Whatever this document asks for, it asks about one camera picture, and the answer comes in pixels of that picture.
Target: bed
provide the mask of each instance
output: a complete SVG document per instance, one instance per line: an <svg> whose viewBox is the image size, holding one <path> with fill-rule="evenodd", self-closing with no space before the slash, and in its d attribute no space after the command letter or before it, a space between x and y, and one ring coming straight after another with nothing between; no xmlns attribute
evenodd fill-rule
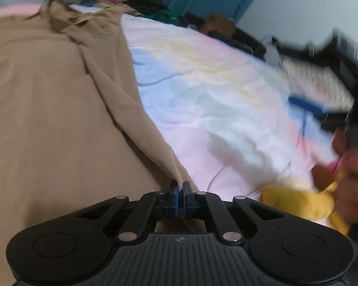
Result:
<svg viewBox="0 0 358 286"><path fill-rule="evenodd" d="M0 9L0 17L38 8L13 5ZM237 195L258 199L266 184L289 176L298 188L312 189L312 166L336 158L331 134L288 103L297 94L330 108L309 82L188 28L126 14L121 26L143 108L197 190L229 201Z"/></svg>

